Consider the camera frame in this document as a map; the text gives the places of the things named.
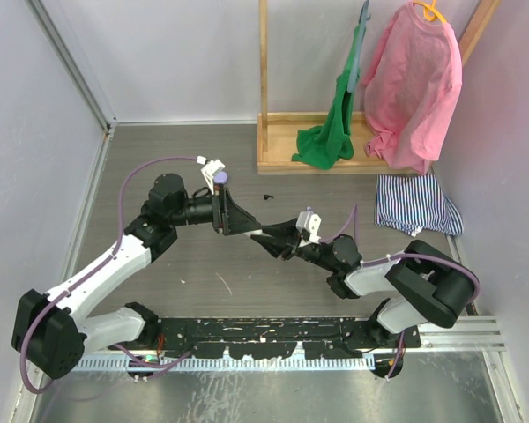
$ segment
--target wooden rack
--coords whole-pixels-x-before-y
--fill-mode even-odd
[[[462,64],[472,54],[495,9],[501,0],[481,0],[474,12],[458,46]],[[292,161],[297,152],[298,130],[305,130],[325,122],[327,112],[313,113],[269,113],[268,112],[268,64],[267,64],[267,0],[259,0],[260,50],[261,50],[261,113],[257,126],[257,170],[259,174],[403,174],[404,169],[395,170],[376,157],[368,157],[364,145],[373,133],[361,112],[353,113],[351,140],[354,156],[350,160],[338,160],[330,170],[321,170],[301,162]]]

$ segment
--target folded striped shirt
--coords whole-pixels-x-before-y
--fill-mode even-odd
[[[415,236],[422,229],[460,235],[462,218],[432,174],[417,177],[380,174],[376,188],[376,224]]]

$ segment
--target blue hanger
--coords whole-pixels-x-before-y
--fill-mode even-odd
[[[349,76],[349,82],[346,85],[346,90],[349,93],[354,93],[356,85],[359,82],[359,59],[361,58],[361,50],[362,50],[362,42],[364,41],[364,33],[367,30],[367,20],[370,19],[369,1],[370,0],[366,0],[362,4],[361,16],[359,17],[359,33],[356,35],[353,66],[351,67],[351,74]]]

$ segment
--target wooden pole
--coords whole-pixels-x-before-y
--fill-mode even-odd
[[[480,37],[484,33],[486,26],[488,26],[490,19],[494,15],[495,9],[497,9],[497,6],[501,1],[502,0],[481,0],[478,4],[476,11],[474,11],[474,15],[471,17],[470,22],[468,22],[465,33],[462,34],[462,37],[458,42],[463,66],[473,53],[476,44],[478,44]]]
[[[259,0],[259,27],[261,39],[261,124],[263,151],[268,151],[268,63],[267,63],[267,26],[268,7],[266,0]]]

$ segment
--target yellow hanger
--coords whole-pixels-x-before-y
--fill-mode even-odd
[[[423,6],[423,16],[426,20],[429,22],[435,21],[435,19],[439,19],[444,24],[447,23],[447,19],[444,18],[444,16],[436,9],[435,4],[437,3],[437,0],[433,0],[432,4],[423,3],[423,2],[414,2],[414,4],[418,4],[419,6]]]

